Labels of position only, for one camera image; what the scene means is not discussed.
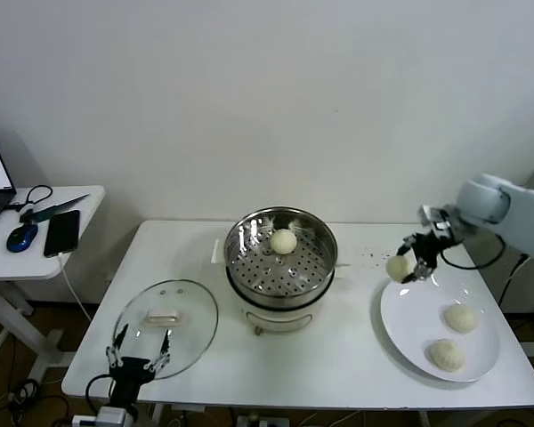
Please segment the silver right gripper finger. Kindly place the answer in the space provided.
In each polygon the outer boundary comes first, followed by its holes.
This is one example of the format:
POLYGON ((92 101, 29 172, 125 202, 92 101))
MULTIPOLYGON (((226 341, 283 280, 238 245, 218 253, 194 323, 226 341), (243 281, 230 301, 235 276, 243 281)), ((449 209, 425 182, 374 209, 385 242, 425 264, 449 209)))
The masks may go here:
POLYGON ((408 274, 402 279, 402 284, 424 281, 432 275, 432 268, 424 262, 418 262, 414 267, 408 268, 408 274))
POLYGON ((396 254, 398 256, 403 256, 409 251, 413 251, 415 254, 419 252, 422 248, 423 235, 421 233, 414 233, 410 236, 402 239, 402 244, 398 248, 396 254))

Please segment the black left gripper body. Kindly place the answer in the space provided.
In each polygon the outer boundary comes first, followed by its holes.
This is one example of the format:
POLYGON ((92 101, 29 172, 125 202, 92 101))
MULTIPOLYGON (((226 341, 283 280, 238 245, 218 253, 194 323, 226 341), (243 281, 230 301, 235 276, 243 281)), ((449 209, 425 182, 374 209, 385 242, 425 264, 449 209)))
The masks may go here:
POLYGON ((135 404, 141 387, 154 380, 152 362, 149 359, 123 357, 122 364, 109 366, 109 375, 114 387, 110 394, 111 406, 130 406, 135 404))

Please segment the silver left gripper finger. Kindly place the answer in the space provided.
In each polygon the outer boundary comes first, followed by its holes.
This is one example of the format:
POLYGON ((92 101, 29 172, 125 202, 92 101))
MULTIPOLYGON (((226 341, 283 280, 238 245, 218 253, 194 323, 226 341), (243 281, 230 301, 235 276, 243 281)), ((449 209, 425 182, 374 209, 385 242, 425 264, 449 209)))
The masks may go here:
POLYGON ((172 330, 167 329, 164 332, 163 340, 160 345, 159 353, 158 355, 148 363, 146 363, 143 367, 144 370, 149 372, 161 372, 164 367, 169 363, 170 361, 170 337, 172 335, 172 330))
POLYGON ((109 367, 121 367, 124 362, 120 355, 120 348, 125 339, 128 325, 125 324, 123 328, 113 338, 112 344, 106 348, 106 357, 109 363, 109 367))

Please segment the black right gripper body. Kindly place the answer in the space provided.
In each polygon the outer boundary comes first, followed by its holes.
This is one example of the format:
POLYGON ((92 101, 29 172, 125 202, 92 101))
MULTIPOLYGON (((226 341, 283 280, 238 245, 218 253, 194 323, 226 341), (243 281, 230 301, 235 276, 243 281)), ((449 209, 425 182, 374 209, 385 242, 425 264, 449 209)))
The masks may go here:
POLYGON ((437 237, 432 231, 427 234, 416 233, 414 235, 414 255, 419 264, 429 270, 438 267, 438 258, 441 253, 455 245, 455 240, 447 237, 437 237))

